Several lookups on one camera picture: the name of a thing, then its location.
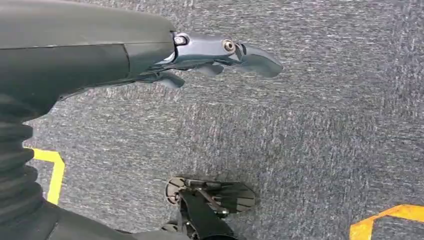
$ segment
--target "gray carpet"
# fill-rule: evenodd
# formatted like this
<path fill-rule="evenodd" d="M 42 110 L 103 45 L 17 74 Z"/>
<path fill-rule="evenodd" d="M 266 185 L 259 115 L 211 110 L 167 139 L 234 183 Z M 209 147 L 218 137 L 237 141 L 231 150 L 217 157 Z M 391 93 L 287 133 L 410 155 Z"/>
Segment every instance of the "gray carpet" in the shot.
<path fill-rule="evenodd" d="M 248 240 L 340 240 L 357 221 L 424 205 L 424 1 L 91 3 L 274 50 L 286 69 L 179 73 L 181 90 L 134 84 L 58 103 L 27 145 L 66 160 L 60 206 L 154 230 L 176 210 L 168 178 L 243 181 L 260 203 L 229 223 Z M 51 166 L 31 164 L 48 190 Z M 372 240 L 423 237 L 424 223 L 384 217 Z"/>

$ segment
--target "bolt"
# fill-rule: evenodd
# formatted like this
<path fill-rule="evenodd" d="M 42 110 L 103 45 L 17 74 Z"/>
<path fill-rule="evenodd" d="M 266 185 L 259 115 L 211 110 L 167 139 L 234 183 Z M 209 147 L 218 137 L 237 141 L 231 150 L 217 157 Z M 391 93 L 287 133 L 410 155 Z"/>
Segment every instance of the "bolt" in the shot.
<path fill-rule="evenodd" d="M 233 53 L 236 50 L 236 46 L 234 45 L 233 41 L 229 39 L 222 41 L 222 46 L 229 53 Z"/>
<path fill-rule="evenodd" d="M 187 39 L 183 36 L 176 36 L 173 38 L 176 45 L 186 45 Z"/>
<path fill-rule="evenodd" d="M 171 198 L 172 198 L 172 200 L 178 202 L 178 200 L 180 199 L 180 195 L 178 195 L 178 193 L 177 193 L 177 194 L 175 194 L 175 196 L 171 196 Z"/>

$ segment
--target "yellow tape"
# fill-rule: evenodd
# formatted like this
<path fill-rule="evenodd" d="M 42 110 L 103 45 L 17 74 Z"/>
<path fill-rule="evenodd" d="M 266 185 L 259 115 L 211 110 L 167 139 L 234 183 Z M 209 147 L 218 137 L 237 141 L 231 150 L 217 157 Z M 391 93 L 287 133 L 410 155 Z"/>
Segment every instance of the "yellow tape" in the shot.
<path fill-rule="evenodd" d="M 424 223 L 424 206 L 402 204 L 350 226 L 350 240 L 371 240 L 376 219 L 390 216 Z"/>
<path fill-rule="evenodd" d="M 46 151 L 36 148 L 32 148 L 32 150 L 34 150 L 34 159 L 54 163 L 47 193 L 47 201 L 57 205 L 61 195 L 65 163 L 57 151 Z"/>

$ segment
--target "yellow floor marking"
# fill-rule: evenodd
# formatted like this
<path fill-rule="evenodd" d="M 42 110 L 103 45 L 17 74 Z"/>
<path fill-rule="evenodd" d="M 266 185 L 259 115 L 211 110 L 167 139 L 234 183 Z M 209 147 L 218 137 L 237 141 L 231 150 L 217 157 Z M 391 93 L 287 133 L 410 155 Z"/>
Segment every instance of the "yellow floor marking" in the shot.
<path fill-rule="evenodd" d="M 34 150 L 34 159 L 54 163 L 47 193 L 47 201 L 57 205 L 61 195 L 65 163 L 57 151 L 46 151 L 36 148 L 32 148 L 32 150 Z"/>
<path fill-rule="evenodd" d="M 402 204 L 357 222 L 350 226 L 350 240 L 371 240 L 374 221 L 385 216 L 424 223 L 424 206 Z"/>

